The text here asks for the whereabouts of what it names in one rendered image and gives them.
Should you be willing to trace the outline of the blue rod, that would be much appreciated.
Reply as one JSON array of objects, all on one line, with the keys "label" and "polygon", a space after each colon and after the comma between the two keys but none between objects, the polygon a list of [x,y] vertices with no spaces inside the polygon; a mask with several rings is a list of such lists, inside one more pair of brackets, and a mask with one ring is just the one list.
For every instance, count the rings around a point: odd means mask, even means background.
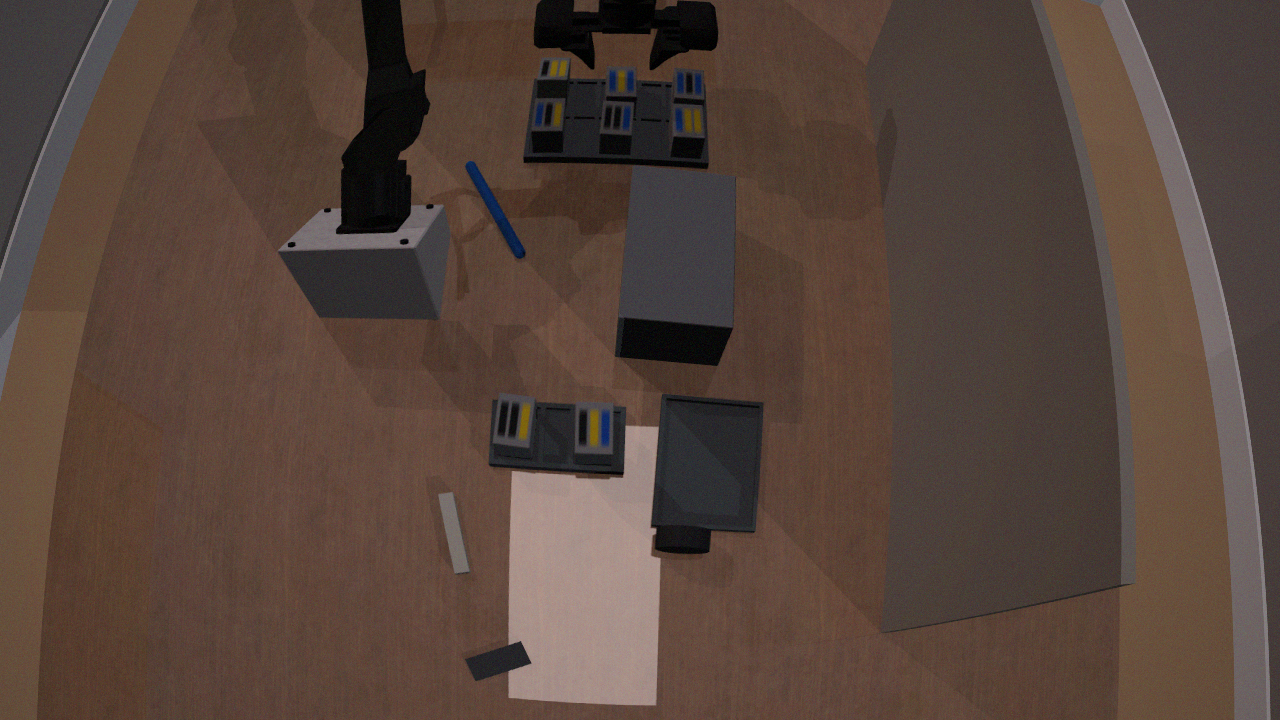
[{"label": "blue rod", "polygon": [[515,231],[511,228],[512,225],[506,219],[504,211],[500,210],[500,205],[497,202],[497,199],[492,193],[489,186],[486,186],[486,181],[484,181],[483,174],[475,165],[475,161],[467,161],[466,170],[468,172],[468,176],[474,181],[474,184],[477,187],[476,190],[479,191],[479,193],[481,193],[480,196],[483,197],[484,202],[486,204],[486,208],[492,213],[492,217],[494,217],[494,222],[497,222],[497,225],[499,225],[500,233],[504,234],[506,242],[509,243],[509,249],[512,249],[515,258],[524,258],[526,250],[518,241],[518,237],[515,233]]}]

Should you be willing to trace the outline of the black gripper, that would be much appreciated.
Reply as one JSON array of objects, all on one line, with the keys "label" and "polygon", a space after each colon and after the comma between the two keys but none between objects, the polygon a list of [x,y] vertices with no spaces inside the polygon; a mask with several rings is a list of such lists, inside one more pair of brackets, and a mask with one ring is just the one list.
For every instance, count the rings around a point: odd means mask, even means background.
[{"label": "black gripper", "polygon": [[536,6],[534,45],[561,47],[595,69],[593,32],[652,35],[652,29],[658,29],[650,70],[689,49],[712,51],[717,46],[716,6],[710,3],[677,1],[677,6],[655,8],[657,0],[599,0],[598,12],[573,12],[573,0],[541,0]]}]

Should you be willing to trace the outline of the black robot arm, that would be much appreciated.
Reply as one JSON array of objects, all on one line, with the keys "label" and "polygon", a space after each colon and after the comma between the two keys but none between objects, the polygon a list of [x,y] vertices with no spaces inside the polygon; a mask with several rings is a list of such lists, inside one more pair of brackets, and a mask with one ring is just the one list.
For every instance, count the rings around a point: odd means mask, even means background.
[{"label": "black robot arm", "polygon": [[411,214],[411,177],[401,151],[419,138],[431,102],[426,69],[412,73],[404,51],[401,0],[361,0],[369,77],[364,129],[340,160],[337,234],[393,233]]}]

